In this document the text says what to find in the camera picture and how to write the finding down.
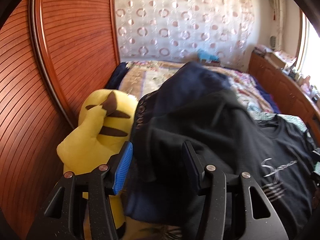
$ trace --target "metal screw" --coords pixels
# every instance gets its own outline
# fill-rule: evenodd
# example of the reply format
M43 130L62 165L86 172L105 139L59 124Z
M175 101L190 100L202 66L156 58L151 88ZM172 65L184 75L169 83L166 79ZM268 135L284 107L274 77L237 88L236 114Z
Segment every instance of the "metal screw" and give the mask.
M99 166L100 171L106 171L108 169L108 165L102 164Z
M215 171L216 170L216 166L209 164L209 165L207 165L207 170L208 171Z
M70 179L71 177L73 176L73 173L71 171L67 171L65 174L64 174L64 177L66 179Z
M250 175L250 173L248 173L248 172L243 172L242 174L242 177L244 177L245 179L248 179L248 178L250 178L251 177L251 175Z

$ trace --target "bedspread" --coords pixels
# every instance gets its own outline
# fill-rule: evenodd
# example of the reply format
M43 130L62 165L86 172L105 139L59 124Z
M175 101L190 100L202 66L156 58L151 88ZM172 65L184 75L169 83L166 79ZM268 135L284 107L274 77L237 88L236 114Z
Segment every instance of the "bedspread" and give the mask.
M137 99L158 90L160 86L172 77L184 63L165 61L138 61L129 62L130 68L121 82L119 90L134 95ZM204 66L205 68L225 74L229 77L231 90L236 94L239 103L248 111L273 113L270 104L255 88L256 83L252 76L236 70L222 67Z

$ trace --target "yellow plush toy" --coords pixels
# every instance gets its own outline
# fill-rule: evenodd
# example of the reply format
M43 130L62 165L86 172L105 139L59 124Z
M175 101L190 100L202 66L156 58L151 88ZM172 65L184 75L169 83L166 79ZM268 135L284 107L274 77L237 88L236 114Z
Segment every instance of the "yellow plush toy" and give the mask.
M118 90L94 91L82 105L78 127L57 147L64 172L91 172L118 154L130 132L137 100ZM110 196L116 228L125 222L119 195Z

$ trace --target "window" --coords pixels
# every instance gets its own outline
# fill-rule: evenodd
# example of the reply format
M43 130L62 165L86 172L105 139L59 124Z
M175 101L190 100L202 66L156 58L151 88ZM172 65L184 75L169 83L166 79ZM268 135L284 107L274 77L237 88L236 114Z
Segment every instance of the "window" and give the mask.
M310 76L310 84L316 85L320 90L320 38L309 22L302 14L302 40L297 66L303 75Z

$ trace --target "curtain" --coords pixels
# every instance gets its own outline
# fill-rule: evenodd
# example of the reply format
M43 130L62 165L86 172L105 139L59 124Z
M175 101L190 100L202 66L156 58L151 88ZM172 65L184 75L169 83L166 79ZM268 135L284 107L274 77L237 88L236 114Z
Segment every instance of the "curtain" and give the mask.
M254 22L252 0L115 0L122 60L196 58L198 49L241 67Z
M286 14L286 1L273 0L275 20L276 20L276 46L275 51L283 49L284 23Z

